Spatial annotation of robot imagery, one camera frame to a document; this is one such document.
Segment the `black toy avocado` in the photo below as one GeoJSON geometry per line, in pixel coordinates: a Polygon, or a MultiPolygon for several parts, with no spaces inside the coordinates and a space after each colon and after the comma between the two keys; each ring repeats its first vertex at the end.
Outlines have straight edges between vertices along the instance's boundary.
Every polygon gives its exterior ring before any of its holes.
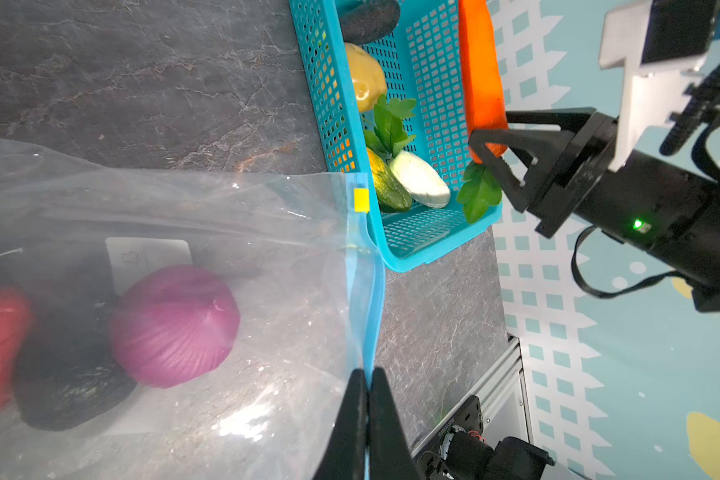
{"type": "Polygon", "coordinates": [[[51,432],[76,428],[120,405],[136,389],[115,360],[111,310],[47,308],[14,361],[11,386],[20,417],[51,432]]]}

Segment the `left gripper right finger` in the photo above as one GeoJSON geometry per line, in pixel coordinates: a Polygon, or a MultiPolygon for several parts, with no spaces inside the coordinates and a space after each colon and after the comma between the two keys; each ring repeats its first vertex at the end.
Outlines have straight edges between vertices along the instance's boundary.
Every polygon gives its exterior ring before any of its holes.
{"type": "Polygon", "coordinates": [[[373,370],[368,396],[368,478],[371,480],[420,479],[406,443],[385,371],[373,370]]]}

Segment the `clear zip top bag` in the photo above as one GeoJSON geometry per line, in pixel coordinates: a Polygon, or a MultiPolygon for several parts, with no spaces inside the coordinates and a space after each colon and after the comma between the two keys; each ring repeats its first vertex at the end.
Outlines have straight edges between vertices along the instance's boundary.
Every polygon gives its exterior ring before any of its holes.
{"type": "Polygon", "coordinates": [[[311,478],[378,338],[370,190],[0,140],[0,479],[311,478]]]}

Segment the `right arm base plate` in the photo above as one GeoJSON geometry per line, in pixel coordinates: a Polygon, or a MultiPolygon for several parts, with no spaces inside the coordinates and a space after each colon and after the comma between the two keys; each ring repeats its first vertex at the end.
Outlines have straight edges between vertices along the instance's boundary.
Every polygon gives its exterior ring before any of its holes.
{"type": "Polygon", "coordinates": [[[414,456],[419,473],[425,479],[535,480],[555,465],[547,451],[517,437],[490,446],[483,426],[479,398],[470,395],[414,456]]]}

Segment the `teal plastic basket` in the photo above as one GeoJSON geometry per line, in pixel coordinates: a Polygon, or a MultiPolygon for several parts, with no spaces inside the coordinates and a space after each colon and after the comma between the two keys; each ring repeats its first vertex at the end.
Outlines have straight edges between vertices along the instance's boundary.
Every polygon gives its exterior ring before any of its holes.
{"type": "MultiPolygon", "coordinates": [[[[353,1],[289,4],[326,166],[331,172],[370,174],[363,132],[372,126],[373,115],[358,110],[339,24],[341,14],[355,5],[353,1]]],[[[417,102],[412,118],[403,122],[413,138],[407,150],[458,191],[471,158],[456,2],[402,2],[395,30],[364,49],[380,63],[389,97],[417,102]]],[[[470,224],[462,206],[452,199],[442,209],[415,204],[403,213],[383,213],[372,204],[367,220],[387,267],[406,272],[472,240],[500,216],[501,207],[491,206],[470,224]]]]}

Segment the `white toy daikon radish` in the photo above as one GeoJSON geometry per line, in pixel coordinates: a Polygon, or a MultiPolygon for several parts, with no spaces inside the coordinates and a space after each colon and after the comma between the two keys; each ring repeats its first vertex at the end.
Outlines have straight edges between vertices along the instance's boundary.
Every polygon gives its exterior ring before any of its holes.
{"type": "Polygon", "coordinates": [[[395,178],[412,198],[429,208],[445,208],[451,190],[437,171],[423,159],[408,151],[401,151],[389,163],[395,178]]]}

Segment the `yellow toy potato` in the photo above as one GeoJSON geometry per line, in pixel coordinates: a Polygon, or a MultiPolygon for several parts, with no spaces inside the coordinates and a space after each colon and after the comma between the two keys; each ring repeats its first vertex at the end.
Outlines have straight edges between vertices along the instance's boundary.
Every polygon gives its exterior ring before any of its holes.
{"type": "Polygon", "coordinates": [[[359,46],[347,42],[344,46],[358,111],[371,111],[377,100],[388,92],[382,67],[359,46]]]}

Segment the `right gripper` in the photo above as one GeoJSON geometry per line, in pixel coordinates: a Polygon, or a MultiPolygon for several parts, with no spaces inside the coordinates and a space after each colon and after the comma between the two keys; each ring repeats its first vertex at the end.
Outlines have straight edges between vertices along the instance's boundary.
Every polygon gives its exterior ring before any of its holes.
{"type": "Polygon", "coordinates": [[[509,111],[521,129],[475,129],[469,147],[491,172],[510,204],[539,219],[550,237],[571,215],[590,222],[669,266],[695,300],[720,300],[720,167],[707,139],[720,126],[708,119],[691,154],[690,172],[639,150],[613,172],[615,118],[593,108],[509,111]],[[526,167],[518,178],[492,145],[505,146],[526,167]]]}

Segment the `purple toy onion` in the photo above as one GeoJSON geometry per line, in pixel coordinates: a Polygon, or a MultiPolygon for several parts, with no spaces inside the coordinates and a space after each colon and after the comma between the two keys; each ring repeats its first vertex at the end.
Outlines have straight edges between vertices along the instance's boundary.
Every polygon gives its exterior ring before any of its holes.
{"type": "Polygon", "coordinates": [[[111,346],[130,378],[168,389],[218,368],[240,323],[237,302],[218,275],[170,266],[126,291],[110,322],[111,346]]]}

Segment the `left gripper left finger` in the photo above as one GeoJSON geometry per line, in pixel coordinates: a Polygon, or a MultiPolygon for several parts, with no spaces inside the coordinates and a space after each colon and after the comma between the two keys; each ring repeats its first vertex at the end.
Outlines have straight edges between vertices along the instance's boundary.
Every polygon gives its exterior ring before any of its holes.
{"type": "Polygon", "coordinates": [[[323,458],[314,480],[363,480],[365,478],[368,389],[362,369],[354,370],[347,383],[323,458]]]}

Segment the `dark purple toy eggplant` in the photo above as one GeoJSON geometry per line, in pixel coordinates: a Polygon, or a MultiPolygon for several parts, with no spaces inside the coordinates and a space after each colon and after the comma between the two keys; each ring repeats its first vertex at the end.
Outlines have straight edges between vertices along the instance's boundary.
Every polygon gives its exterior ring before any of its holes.
{"type": "Polygon", "coordinates": [[[396,0],[366,1],[339,15],[346,43],[365,45],[391,34],[397,27],[401,7],[396,0]]]}

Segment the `orange toy carrot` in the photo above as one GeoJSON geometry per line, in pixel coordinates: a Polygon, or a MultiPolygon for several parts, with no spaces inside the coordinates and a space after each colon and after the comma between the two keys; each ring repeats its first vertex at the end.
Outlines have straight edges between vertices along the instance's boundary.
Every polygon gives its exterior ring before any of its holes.
{"type": "Polygon", "coordinates": [[[507,129],[504,89],[487,2],[460,0],[458,21],[467,133],[471,135],[479,129],[507,129]]]}

